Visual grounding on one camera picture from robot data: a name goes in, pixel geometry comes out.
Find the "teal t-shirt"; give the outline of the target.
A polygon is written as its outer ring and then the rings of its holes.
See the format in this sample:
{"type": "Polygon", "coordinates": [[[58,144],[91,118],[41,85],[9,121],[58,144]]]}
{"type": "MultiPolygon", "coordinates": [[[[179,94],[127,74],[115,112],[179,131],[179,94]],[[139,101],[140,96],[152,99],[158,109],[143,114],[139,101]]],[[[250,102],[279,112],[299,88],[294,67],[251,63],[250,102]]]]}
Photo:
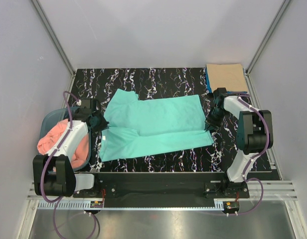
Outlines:
{"type": "Polygon", "coordinates": [[[210,146],[205,113],[198,95],[139,100],[118,89],[104,112],[99,157],[103,162],[210,146]]]}

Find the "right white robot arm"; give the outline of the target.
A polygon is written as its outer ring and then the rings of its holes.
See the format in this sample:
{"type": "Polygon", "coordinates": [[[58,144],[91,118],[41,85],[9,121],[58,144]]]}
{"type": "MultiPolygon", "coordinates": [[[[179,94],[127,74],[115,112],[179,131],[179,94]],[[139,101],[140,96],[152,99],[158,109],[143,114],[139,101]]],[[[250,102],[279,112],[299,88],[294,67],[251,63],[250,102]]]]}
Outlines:
{"type": "Polygon", "coordinates": [[[220,185],[225,197],[232,197],[238,192],[238,185],[246,181],[247,174],[256,160],[273,146],[272,114],[269,110],[260,110],[244,101],[248,94],[228,92],[218,88],[213,92],[214,107],[211,108],[205,130],[218,130],[227,114],[232,114],[238,121],[236,145],[237,154],[227,169],[228,180],[220,185]]]}

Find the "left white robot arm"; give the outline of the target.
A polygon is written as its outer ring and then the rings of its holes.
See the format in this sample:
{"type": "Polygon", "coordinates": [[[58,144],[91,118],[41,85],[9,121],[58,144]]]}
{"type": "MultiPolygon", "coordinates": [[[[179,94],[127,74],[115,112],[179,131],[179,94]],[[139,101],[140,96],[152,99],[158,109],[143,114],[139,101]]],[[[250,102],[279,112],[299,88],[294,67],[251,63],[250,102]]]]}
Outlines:
{"type": "Polygon", "coordinates": [[[57,142],[45,154],[33,159],[34,190],[49,203],[74,194],[77,177],[71,159],[81,140],[90,132],[108,126],[97,99],[82,99],[76,111],[69,107],[68,123],[57,142]]]}

